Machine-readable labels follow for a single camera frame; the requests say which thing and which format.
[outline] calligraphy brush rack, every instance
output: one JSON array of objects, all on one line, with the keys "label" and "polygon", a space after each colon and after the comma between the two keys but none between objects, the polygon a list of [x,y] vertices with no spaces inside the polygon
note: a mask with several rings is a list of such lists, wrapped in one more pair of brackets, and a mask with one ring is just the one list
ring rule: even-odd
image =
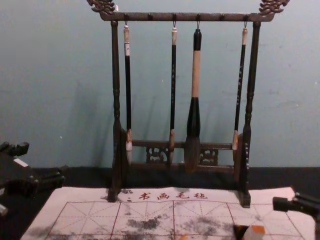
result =
[{"label": "calligraphy brush rack", "polygon": [[[102,20],[111,24],[112,38],[112,87],[113,87],[113,108],[114,108],[114,124],[113,124],[113,162],[112,162],[112,183],[108,191],[108,201],[115,202],[117,195],[127,178],[128,170],[132,169],[158,169],[185,171],[184,163],[172,162],[172,155],[175,148],[184,149],[184,158],[188,158],[186,153],[192,152],[195,156],[191,161],[196,161],[193,172],[213,172],[213,173],[229,173],[234,176],[237,183],[237,191],[240,204],[244,208],[249,208],[251,196],[249,194],[248,173],[249,173],[249,156],[250,156],[250,141],[251,141],[251,117],[253,110],[253,99],[255,92],[259,32],[262,22],[271,22],[275,14],[281,13],[281,6],[286,6],[290,0],[261,0],[259,13],[190,13],[190,12],[117,12],[113,0],[87,0],[92,10],[100,14]],[[248,84],[246,94],[245,107],[245,123],[243,131],[238,135],[239,110],[235,117],[235,131],[233,143],[207,143],[200,142],[199,149],[196,151],[186,142],[173,140],[173,132],[170,131],[170,139],[168,141],[151,141],[132,139],[131,135],[131,94],[130,94],[130,65],[127,49],[125,50],[126,61],[126,98],[127,98],[127,130],[122,128],[120,122],[120,76],[119,76],[119,46],[118,46],[118,22],[124,21],[125,28],[128,29],[127,22],[131,21],[148,21],[148,22],[252,22],[253,33],[250,53],[250,64],[248,73]],[[129,47],[129,35],[124,34],[125,44]],[[243,66],[240,65],[239,86],[242,85]],[[172,77],[171,85],[171,121],[174,122],[174,106],[175,106],[175,74]],[[240,108],[241,88],[238,88],[237,109]],[[146,148],[146,162],[138,163],[130,161],[129,144],[133,147]],[[233,151],[233,165],[218,165],[218,151],[231,150]]]}]

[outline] carved wooden crossbar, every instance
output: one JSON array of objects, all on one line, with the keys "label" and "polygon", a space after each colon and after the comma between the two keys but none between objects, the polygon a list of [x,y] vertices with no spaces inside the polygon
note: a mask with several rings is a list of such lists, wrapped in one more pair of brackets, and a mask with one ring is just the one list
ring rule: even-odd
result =
[{"label": "carved wooden crossbar", "polygon": [[[118,21],[201,21],[201,22],[252,22],[252,44],[247,84],[245,123],[242,133],[238,136],[237,149],[232,143],[204,143],[200,144],[200,161],[197,171],[222,172],[234,175],[238,185],[240,204],[250,207],[251,197],[248,186],[249,153],[251,142],[251,117],[255,92],[259,32],[261,22],[270,22],[275,14],[281,13],[281,6],[286,6],[290,0],[261,0],[259,13],[199,13],[199,12],[115,12],[113,0],[87,0],[92,10],[100,14],[104,21],[111,23],[112,39],[112,87],[113,87],[113,162],[112,184],[108,192],[108,201],[114,202],[121,188],[124,187],[129,168],[158,169],[184,171],[183,163],[169,163],[169,141],[132,140],[134,147],[146,148],[146,163],[132,162],[129,164],[126,155],[127,133],[120,122],[120,73]],[[183,149],[185,142],[175,142],[173,148]],[[218,165],[219,150],[233,149],[233,165]]]}]

